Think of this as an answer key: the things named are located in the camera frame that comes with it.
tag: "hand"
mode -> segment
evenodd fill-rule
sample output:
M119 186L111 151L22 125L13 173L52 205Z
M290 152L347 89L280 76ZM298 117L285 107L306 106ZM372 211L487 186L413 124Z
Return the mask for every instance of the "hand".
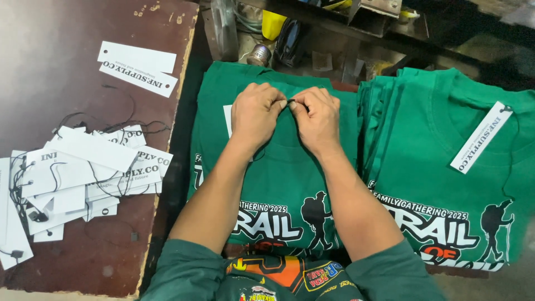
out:
M270 84L251 83L232 105L232 139L255 153L273 135L286 96Z
M322 156L343 153L340 146L340 100L327 89L312 87L297 93L290 102L299 136L303 144L318 159Z

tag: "stack of t-shirts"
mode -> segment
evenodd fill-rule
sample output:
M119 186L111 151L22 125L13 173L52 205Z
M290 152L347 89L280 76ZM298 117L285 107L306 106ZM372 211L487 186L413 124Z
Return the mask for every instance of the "stack of t-shirts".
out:
M405 68L359 94L359 172L422 259L489 271L516 261L535 206L535 91ZM465 159L450 166L459 152Z
M197 97L188 198L225 148L232 133L231 105L251 82L269 82L287 97L312 86L327 88L340 99L340 140L346 155L356 164L361 127L356 93L335 91L324 78L290 76L258 66L214 62L204 75ZM293 255L311 253L303 249L320 255L324 250L342 247L334 228L321 167L301 144L289 108L278 117L271 140L249 163L238 222L228 242L277 246L279 254Z

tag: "forearm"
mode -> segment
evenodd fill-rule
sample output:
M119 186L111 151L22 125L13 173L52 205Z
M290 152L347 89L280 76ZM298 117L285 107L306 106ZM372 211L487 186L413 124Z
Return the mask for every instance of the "forearm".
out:
M180 212L169 238L198 243L220 253L236 225L243 177L253 154L231 138L213 170Z
M341 148L318 160L327 181L334 224L352 261L403 240L390 213L370 193Z

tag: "wooden table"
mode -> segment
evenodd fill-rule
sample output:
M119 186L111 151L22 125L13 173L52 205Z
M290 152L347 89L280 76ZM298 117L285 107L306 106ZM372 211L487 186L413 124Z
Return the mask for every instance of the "wooden table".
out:
M205 70L192 51L199 30L197 4L179 0L6 0L2 4L0 157L10 156L13 149L42 148L62 118L73 112L83 111L104 122L77 116L69 126L85 121L93 130L123 122L133 110L128 95L135 101L132 119L175 126L179 132L175 140L190 135L196 89ZM172 75L179 81L171 97L100 72L97 55L102 41L176 53ZM188 64L192 59L197 60L195 66ZM185 82L186 67L193 74L189 82ZM187 118L177 118L175 123L179 100L178 115ZM154 124L149 131L161 128ZM147 134L146 140L151 147L173 150L170 130ZM167 172L171 180L183 180L187 173L188 147L188 143L176 147ZM0 287L137 296L145 271L154 271L165 237L167 214L158 207L164 208L159 198L145 194L122 199L117 216L87 225L82 219L67 223L62 241L31 243L33 258L17 268L0 270ZM131 242L128 224L139 233L137 242Z

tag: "hiker silhouette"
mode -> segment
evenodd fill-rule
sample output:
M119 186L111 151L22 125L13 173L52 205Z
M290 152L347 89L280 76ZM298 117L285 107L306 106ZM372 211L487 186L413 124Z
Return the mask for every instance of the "hiker silhouette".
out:
M514 217L507 221L502 220L503 215L505 214L505 209L507 206L511 205L511 203L513 203L513 200L506 200L502 202L500 206L487 205L485 211L481 214L481 228L485 231L487 248L485 249L483 256L478 260L479 262L485 262L490 255L491 250L494 253L496 260L499 260L503 256L503 252L498 252L498 249L496 248L496 245L498 244L496 241L496 233L498 233L501 226L507 226L515 220Z
M316 247L321 242L323 250L330 249L333 244L327 243L325 240L325 230L323 224L325 219L332 217L332 212L325 212L325 204L323 199L326 193L320 191L316 193L316 198L305 198L303 206L301 206L301 215L303 220L310 225L312 232L314 232L314 239L310 242L308 249Z

